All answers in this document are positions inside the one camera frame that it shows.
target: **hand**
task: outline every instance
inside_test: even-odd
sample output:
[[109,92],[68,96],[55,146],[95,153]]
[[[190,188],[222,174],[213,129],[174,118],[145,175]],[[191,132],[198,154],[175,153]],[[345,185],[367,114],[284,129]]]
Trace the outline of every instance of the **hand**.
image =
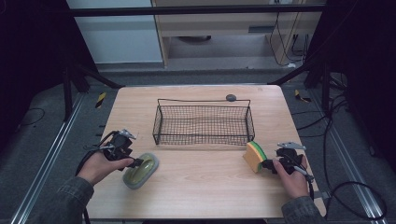
[[[273,160],[273,163],[277,170],[277,174],[282,181],[283,187],[292,199],[309,196],[308,186],[304,175],[300,172],[293,172],[289,175],[279,161]],[[303,156],[301,164],[306,169],[305,156]]]
[[94,186],[111,172],[124,168],[132,162],[134,162],[132,158],[120,161],[108,161],[103,152],[98,151],[85,162],[77,176],[86,179]]

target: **scrub pad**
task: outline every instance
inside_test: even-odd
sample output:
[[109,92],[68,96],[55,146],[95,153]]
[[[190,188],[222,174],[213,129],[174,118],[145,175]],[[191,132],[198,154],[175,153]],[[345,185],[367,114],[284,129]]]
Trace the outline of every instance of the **scrub pad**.
[[130,189],[139,189],[157,170],[159,161],[154,154],[145,153],[139,157],[143,160],[140,166],[128,168],[122,179],[126,186]]
[[247,151],[244,154],[244,159],[254,173],[258,173],[262,168],[262,161],[267,160],[267,157],[262,151],[262,148],[255,142],[247,143]]

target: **wire basket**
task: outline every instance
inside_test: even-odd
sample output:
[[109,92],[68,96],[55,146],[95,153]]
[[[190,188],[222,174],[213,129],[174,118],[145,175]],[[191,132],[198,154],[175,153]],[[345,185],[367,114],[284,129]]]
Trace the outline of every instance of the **wire basket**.
[[158,99],[153,136],[156,145],[243,146],[254,139],[250,100]]

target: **yellow sponge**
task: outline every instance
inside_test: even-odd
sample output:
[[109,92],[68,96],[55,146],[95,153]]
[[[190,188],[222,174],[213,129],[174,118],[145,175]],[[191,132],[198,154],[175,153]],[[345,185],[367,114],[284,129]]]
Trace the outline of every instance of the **yellow sponge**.
[[262,148],[255,142],[247,143],[247,151],[244,154],[244,159],[254,173],[257,173],[262,168],[262,161],[267,160],[267,157],[262,151]]

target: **gray sleeve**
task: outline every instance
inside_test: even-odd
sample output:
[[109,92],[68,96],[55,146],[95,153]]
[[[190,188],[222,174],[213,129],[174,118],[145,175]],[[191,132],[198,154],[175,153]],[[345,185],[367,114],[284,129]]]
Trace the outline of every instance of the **gray sleeve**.
[[67,180],[49,197],[47,206],[28,223],[81,223],[82,213],[93,195],[93,186],[83,178]]
[[308,196],[296,198],[285,203],[282,206],[282,213],[286,223],[326,223],[326,220]]

